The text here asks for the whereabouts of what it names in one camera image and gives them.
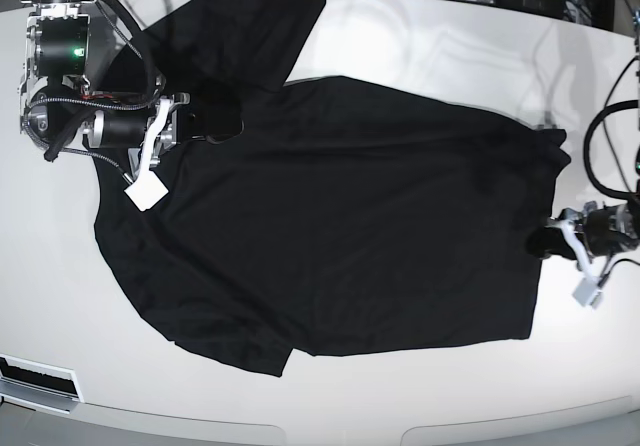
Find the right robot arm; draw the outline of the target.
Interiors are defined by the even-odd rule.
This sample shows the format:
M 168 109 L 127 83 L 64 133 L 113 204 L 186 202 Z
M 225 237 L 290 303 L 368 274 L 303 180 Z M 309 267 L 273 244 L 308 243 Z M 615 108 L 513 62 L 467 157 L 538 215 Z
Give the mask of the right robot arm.
M 191 141 L 218 144 L 244 127 L 235 104 L 223 100 L 220 121 L 206 117 L 206 104 L 192 90 L 179 90 L 179 75 L 195 68 L 141 30 L 119 0 L 26 0 L 35 10 L 27 22 L 24 75 L 20 86 L 21 129 L 48 162 L 72 154 L 71 142 L 82 133 L 81 155 L 104 161 L 127 182 L 142 167 L 151 169 L 173 147 Z M 144 89 L 99 90 L 86 75 L 92 4 L 140 60 Z M 151 156 L 141 161 L 145 148 Z

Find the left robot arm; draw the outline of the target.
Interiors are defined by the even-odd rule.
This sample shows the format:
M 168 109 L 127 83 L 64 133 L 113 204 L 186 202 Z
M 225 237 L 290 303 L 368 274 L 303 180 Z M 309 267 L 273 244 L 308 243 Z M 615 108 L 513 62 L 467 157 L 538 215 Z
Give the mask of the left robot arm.
M 527 238 L 526 249 L 533 257 L 544 260 L 558 256 L 568 260 L 576 258 L 560 229 L 550 227 L 557 222 L 575 217 L 577 229 L 570 236 L 585 244 L 593 257 L 613 256 L 630 252 L 639 246 L 639 187 L 632 187 L 626 174 L 639 169 L 639 157 L 620 162 L 611 140 L 606 119 L 622 109 L 604 94 L 613 92 L 617 84 L 611 81 L 615 67 L 620 66 L 624 76 L 637 61 L 631 52 L 630 40 L 584 26 L 565 26 L 558 33 L 560 69 L 554 78 L 552 108 L 570 112 L 561 119 L 559 129 L 542 133 L 555 146 L 567 142 L 572 152 L 559 153 L 562 171 L 554 183 L 544 189 L 543 198 L 549 204 L 540 226 Z M 594 135 L 603 131 L 612 166 L 620 175 L 624 189 L 618 191 L 606 186 L 594 172 Z M 564 201 L 564 208 L 552 217 L 553 206 Z

